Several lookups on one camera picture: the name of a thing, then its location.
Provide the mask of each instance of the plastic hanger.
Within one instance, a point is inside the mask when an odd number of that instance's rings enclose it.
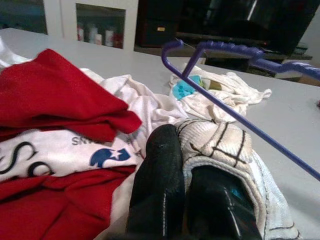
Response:
[[[181,49],[184,46],[184,42],[182,40],[178,41],[171,41],[166,43],[163,46],[161,59],[166,68],[168,68],[171,72],[173,72],[175,75],[177,75],[179,78],[184,80],[186,83],[188,83],[191,87],[196,89],[199,93],[204,95],[207,99],[209,99],[211,102],[213,102],[215,105],[223,109],[226,113],[234,117],[237,121],[242,123],[244,126],[246,126],[248,129],[253,131],[255,134],[257,134],[260,138],[265,140],[267,143],[269,143],[271,146],[276,148],[279,152],[287,156],[289,159],[291,159],[294,163],[296,163],[299,167],[304,169],[307,173],[312,175],[314,178],[316,178],[318,181],[320,181],[320,173],[316,171],[314,168],[312,168],[310,165],[308,165],[305,161],[300,159],[297,155],[289,151],[287,148],[285,148],[283,145],[281,145],[279,142],[274,140],[272,137],[270,137],[268,134],[266,134],[264,131],[262,131],[260,128],[252,124],[250,121],[248,121],[245,117],[241,116],[239,113],[235,112],[232,108],[224,104],[221,100],[217,99],[214,95],[212,95],[210,92],[208,92],[206,89],[202,88],[200,85],[195,83],[189,78],[189,74],[193,67],[195,66],[197,60],[201,57],[204,50],[211,50],[211,51],[219,51],[219,52],[227,52],[232,53],[240,56],[245,56],[249,58],[249,64],[265,69],[274,73],[284,73],[287,71],[296,71],[300,72],[302,74],[308,75],[312,78],[315,78],[316,80],[320,81],[320,69],[315,68],[309,64],[301,63],[301,62],[287,62],[284,64],[275,63],[269,60],[263,59],[264,52],[256,47],[247,47],[244,45],[235,45],[233,43],[224,43],[224,42],[213,42],[213,41],[204,41],[200,42],[197,45],[197,48],[190,58],[188,64],[186,65],[183,72],[180,72],[174,65],[172,65],[167,58],[167,54],[169,51],[172,51],[174,49]]]

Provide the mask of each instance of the white table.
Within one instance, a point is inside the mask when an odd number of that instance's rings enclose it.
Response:
[[[16,29],[0,30],[5,43],[17,54],[34,58],[46,48],[55,50],[79,68],[90,68],[104,78],[131,74],[155,93],[168,94],[171,73],[159,56],[69,41]],[[181,65],[185,59],[169,58]],[[228,70],[200,65],[217,74]],[[247,118],[320,171],[320,87],[268,78],[243,72],[237,74],[250,86],[272,96],[248,108]],[[305,240],[320,239],[320,182],[269,146],[255,134],[253,148],[269,167],[286,197],[293,219]]]

